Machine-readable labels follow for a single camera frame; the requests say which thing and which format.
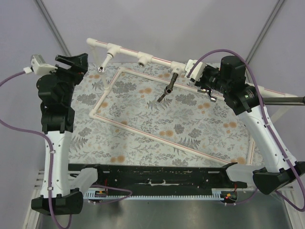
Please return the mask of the white pipe frame red stripe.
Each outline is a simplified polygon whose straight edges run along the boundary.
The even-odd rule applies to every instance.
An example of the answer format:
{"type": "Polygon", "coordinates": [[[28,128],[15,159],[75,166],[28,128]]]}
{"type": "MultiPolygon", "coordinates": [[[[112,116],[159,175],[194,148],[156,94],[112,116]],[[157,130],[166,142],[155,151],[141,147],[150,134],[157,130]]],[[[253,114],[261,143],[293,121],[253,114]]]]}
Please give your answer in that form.
{"type": "MultiPolygon", "coordinates": [[[[145,67],[149,63],[155,63],[155,64],[159,64],[159,65],[171,68],[172,74],[177,73],[179,75],[175,84],[174,84],[174,87],[181,88],[181,89],[191,91],[191,92],[194,92],[194,93],[198,93],[197,90],[201,89],[200,87],[197,87],[197,86],[194,85],[194,83],[196,81],[192,82],[192,81],[190,81],[189,79],[186,78],[185,70],[184,70],[186,64],[184,64],[184,63],[175,62],[175,61],[171,62],[171,61],[168,61],[168,60],[164,60],[164,59],[154,57],[153,55],[150,55],[148,53],[129,50],[129,49],[123,48],[123,47],[121,47],[119,45],[116,45],[116,44],[104,43],[104,42],[101,42],[101,41],[98,41],[98,40],[95,40],[95,39],[92,39],[92,38],[88,38],[86,40],[86,42],[90,47],[90,50],[93,54],[93,58],[94,58],[95,62],[99,61],[99,58],[98,58],[98,55],[97,55],[97,52],[96,52],[96,48],[97,47],[105,48],[107,50],[107,53],[109,52],[109,53],[113,54],[114,57],[117,54],[125,54],[125,55],[128,55],[128,56],[137,58],[138,59],[138,65],[141,66],[141,67],[145,67]]],[[[191,71],[193,71],[193,69],[197,66],[197,64],[202,62],[203,59],[204,59],[204,57],[201,57],[199,60],[197,60],[196,64],[193,66],[191,71]]],[[[142,78],[150,79],[152,81],[164,83],[166,85],[168,85],[170,83],[170,81],[159,79],[157,77],[150,76],[150,75],[147,75],[147,74],[143,74],[143,73],[140,73],[140,72],[135,72],[131,69],[126,69],[126,68],[119,69],[110,83],[107,83],[105,76],[102,76],[102,81],[105,84],[104,93],[102,94],[102,96],[100,97],[99,101],[96,103],[94,108],[90,111],[90,113],[89,113],[90,118],[100,120],[104,123],[111,124],[113,126],[121,128],[123,130],[127,130],[127,131],[130,131],[132,133],[139,134],[139,135],[144,136],[146,138],[149,138],[151,140],[154,140],[154,141],[160,142],[162,144],[165,144],[167,146],[171,146],[171,147],[174,147],[176,149],[194,154],[196,156],[200,156],[200,157],[203,157],[205,159],[208,159],[208,160],[211,160],[211,161],[223,164],[223,165],[227,164],[227,161],[225,161],[225,160],[216,158],[214,156],[210,156],[208,154],[201,153],[197,150],[191,149],[189,147],[185,147],[185,146],[180,145],[180,144],[176,144],[176,143],[171,142],[171,141],[164,140],[162,138],[151,135],[147,132],[143,132],[143,131],[140,131],[138,129],[134,129],[134,128],[129,127],[125,124],[118,123],[118,122],[115,122],[113,120],[110,120],[110,119],[107,119],[105,117],[102,117],[102,116],[98,115],[97,114],[98,109],[100,108],[104,99],[107,97],[107,95],[112,90],[118,76],[122,72],[133,74],[135,76],[139,76],[139,77],[142,77],[142,78]]],[[[231,81],[231,80],[221,80],[221,89],[211,89],[211,90],[212,90],[213,96],[217,97],[217,101],[218,100],[225,101],[227,104],[231,104],[234,109],[237,109],[238,107],[242,107],[245,110],[250,109],[250,100],[252,100],[252,99],[258,99],[259,103],[260,103],[260,106],[263,106],[263,105],[265,105],[264,101],[263,101],[264,98],[269,98],[269,97],[295,97],[294,95],[291,95],[291,94],[282,94],[280,92],[275,92],[275,91],[272,91],[272,90],[269,90],[269,89],[265,89],[262,86],[258,86],[256,83],[247,84],[245,82],[245,78],[242,78],[241,80],[236,79],[236,80],[233,80],[233,81],[231,81]]]]}

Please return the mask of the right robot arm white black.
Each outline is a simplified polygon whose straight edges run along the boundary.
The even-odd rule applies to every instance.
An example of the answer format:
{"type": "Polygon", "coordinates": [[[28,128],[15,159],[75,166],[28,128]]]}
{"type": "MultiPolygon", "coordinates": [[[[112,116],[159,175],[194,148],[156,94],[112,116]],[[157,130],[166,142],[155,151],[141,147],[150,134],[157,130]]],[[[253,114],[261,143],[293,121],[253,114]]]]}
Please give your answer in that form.
{"type": "Polygon", "coordinates": [[[247,84],[247,70],[246,62],[232,54],[221,59],[220,68],[198,60],[187,71],[187,77],[208,95],[213,90],[222,93],[225,103],[246,126],[263,156],[263,168],[249,170],[246,166],[230,166],[227,169],[229,178],[242,182],[249,178],[260,192],[268,195],[299,181],[305,173],[305,163],[297,161],[286,148],[264,105],[265,101],[280,99],[263,98],[256,84],[247,84]]]}

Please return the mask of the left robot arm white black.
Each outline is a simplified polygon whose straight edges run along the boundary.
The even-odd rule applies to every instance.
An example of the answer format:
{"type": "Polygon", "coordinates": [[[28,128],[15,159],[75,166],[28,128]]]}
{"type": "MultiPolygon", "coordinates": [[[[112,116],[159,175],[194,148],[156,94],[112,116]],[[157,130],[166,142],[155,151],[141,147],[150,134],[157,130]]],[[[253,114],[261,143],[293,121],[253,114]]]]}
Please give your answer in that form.
{"type": "Polygon", "coordinates": [[[88,54],[72,57],[57,55],[56,61],[68,65],[47,64],[41,55],[31,58],[41,99],[41,125],[45,140],[45,171],[40,197],[31,201],[31,208],[44,215],[75,215],[83,207],[83,198],[97,181],[93,167],[83,168],[69,181],[68,154],[73,133],[75,111],[71,107],[74,88],[88,71],[88,54]]]}

